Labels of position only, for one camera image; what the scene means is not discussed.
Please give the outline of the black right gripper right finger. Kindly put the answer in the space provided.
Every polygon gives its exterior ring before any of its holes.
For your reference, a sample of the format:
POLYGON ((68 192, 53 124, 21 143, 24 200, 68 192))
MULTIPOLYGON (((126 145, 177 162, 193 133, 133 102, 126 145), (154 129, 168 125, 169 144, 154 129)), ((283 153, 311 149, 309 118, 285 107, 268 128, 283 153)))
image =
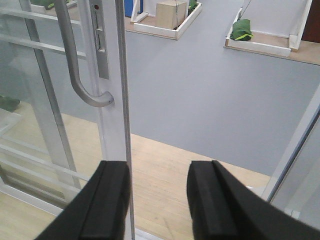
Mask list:
POLYGON ((261 199, 218 161, 192 161, 186 184, 196 240, 318 240, 319 230, 261 199))

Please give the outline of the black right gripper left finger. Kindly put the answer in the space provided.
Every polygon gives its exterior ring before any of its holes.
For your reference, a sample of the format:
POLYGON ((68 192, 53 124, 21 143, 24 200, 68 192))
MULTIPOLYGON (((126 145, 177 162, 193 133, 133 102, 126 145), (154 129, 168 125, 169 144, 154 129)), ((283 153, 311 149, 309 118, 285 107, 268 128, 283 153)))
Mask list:
POLYGON ((125 161, 102 160, 83 189, 37 239, 124 239, 130 187, 131 176, 125 161))

